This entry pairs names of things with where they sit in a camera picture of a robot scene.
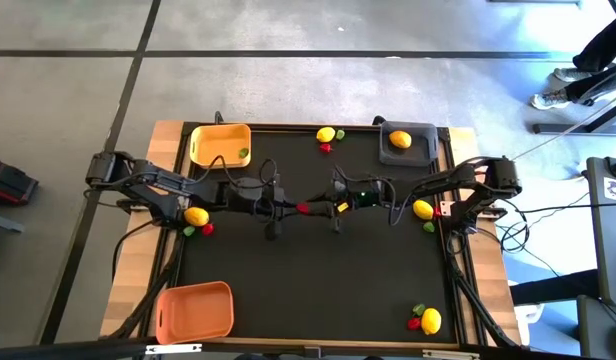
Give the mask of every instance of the lemon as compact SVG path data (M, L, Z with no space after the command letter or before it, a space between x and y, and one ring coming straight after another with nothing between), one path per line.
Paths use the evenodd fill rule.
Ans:
M337 134L335 129L330 126L324 127L317 131L317 140L319 140L319 142L330 142L330 140L335 137L335 134Z
M184 219L192 226L204 226L208 224L210 216L202 208L190 207L184 211Z
M408 149L412 144L412 138L410 134L405 131L397 130L393 131L390 136L390 142L398 148Z
M422 220L432 220L433 210L432 206L423 200L417 200L412 204L412 209L415 215L419 216Z
M441 328L441 314L433 308L428 308L424 311L421 317L421 329L426 335L434 335Z

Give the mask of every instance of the concrete floor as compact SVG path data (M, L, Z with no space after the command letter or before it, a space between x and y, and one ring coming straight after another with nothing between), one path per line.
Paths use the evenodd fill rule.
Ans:
M135 49L150 4L0 0L0 49ZM483 0L170 0L161 4L148 48L576 52L611 17L604 2L578 8ZM527 105L533 93L563 86L548 74L567 65L145 59L117 149L143 156L155 121L210 121L221 110L234 122L368 124L382 114L389 120L469 126L477 131L482 153L514 156L547 139L530 134L529 123L575 122L595 110L573 105L541 112ZM129 66L124 58L0 58L0 158L41 183L29 206L0 208L27 227L22 235L0 232L0 347L36 341L83 201L85 170L102 147ZM523 157L519 169L532 185L526 185L520 204L540 206L534 200L547 192L559 192L564 203L576 199L580 188L554 180L576 173L589 156L607 155L616 156L616 138L562 138ZM577 216L585 223L586 214ZM113 244L126 220L120 211L98 210L59 341L97 336ZM533 231L533 238L551 244L533 251L567 272L574 265L553 251L561 246L554 224L546 220L543 230ZM572 235L582 249L592 243L586 234ZM591 263L590 252L568 251ZM523 255L515 259L543 266Z

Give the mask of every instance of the wooden table frame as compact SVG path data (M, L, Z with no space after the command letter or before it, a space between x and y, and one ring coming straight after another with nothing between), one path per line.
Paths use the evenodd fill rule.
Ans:
M153 135L148 148L146 158L157 166L173 170L175 167L177 152L180 148L180 138L183 127L182 121L159 121L156 123ZM451 157L455 163L478 155L475 134L469 128L450 128ZM188 173L187 151L183 167L180 169L182 174ZM439 153L440 170L445 169L447 154L440 147ZM461 191L462 199L467 198L470 191ZM452 199L452 194L444 194L446 200ZM147 212L133 213L128 223L128 229L135 228L150 219ZM479 220L479 227L495 232L494 223ZM116 330L123 320L132 312L138 302L146 293L148 288L153 263L157 251L157 244L160 229L157 227L147 227L138 234L128 238L121 250L117 273L110 291L108 306L104 315L101 335L107 335ZM164 252L167 258L172 250L174 234L169 234L169 241ZM499 244L487 235L476 234L470 237L470 247L472 252L472 266L477 282L480 298L497 324L515 342L520 343L517 320L514 314L512 297L508 288L506 271ZM464 263L460 256L457 256L460 267L464 268ZM477 328L470 304L463 294L461 297L461 308L466 329L466 342L477 344ZM152 334L154 329L150 324L149 329ZM488 337L490 345L494 342ZM263 346L304 346L304 347L332 347L332 348L402 348L402 349L456 349L459 344L439 344L439 343L407 343L407 342L373 342L373 341L325 341L325 340L293 340L293 339L259 339L259 338L219 338L204 340L204 343L234 344L234 345L263 345Z

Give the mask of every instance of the white cable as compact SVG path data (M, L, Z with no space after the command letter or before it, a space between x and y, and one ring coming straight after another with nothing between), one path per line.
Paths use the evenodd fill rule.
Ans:
M546 145L546 144L548 144L548 143L550 143L550 142L552 142L552 141L554 141L554 140L559 139L560 137L562 137L562 136L564 136L564 135L567 135L567 134L571 133L571 132L572 132L572 131L574 131L576 128L578 128L579 126L583 125L585 122L587 122L587 121L588 121L588 120L590 120L591 118L595 117L597 114L599 114L600 112L602 112L604 109L606 109L607 107L609 107L610 105L612 105L615 101L616 101L616 98L612 99L612 101L610 101L608 104L604 105L601 109L599 109L599 110L595 111L594 113L592 113L591 115L589 115L589 116L588 116L588 117L586 117L585 119L583 119L583 120L581 120L580 122L576 123L575 125L573 125L573 126L569 127L568 129L566 129L566 131L562 132L561 134L555 135L554 137L552 137L552 138L550 138L550 139L548 139L548 140L546 140L546 141L542 142L541 144L539 144L539 145L537 145L537 146L535 146L535 147L533 147L533 148L531 148L531 149L529 149L529 150L526 150L526 151L522 152L521 154L519 154L519 155L515 156L514 158L512 158L512 160L513 160L513 161L514 161L514 160L517 160L517 159L519 159L520 157L522 157L522 156L524 156L524 155L526 155L526 154L528 154L528 153L530 153L530 152L533 152L533 151L535 151L535 150L539 149L540 147L542 147L542 146L544 146L544 145Z

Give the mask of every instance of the black pants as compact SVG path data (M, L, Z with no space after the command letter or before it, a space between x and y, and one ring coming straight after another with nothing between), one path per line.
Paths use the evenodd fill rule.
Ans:
M594 75L566 86L568 100L583 102L616 89L616 66L604 68L616 57L616 19L603 29L586 45L581 54L572 62L577 69Z

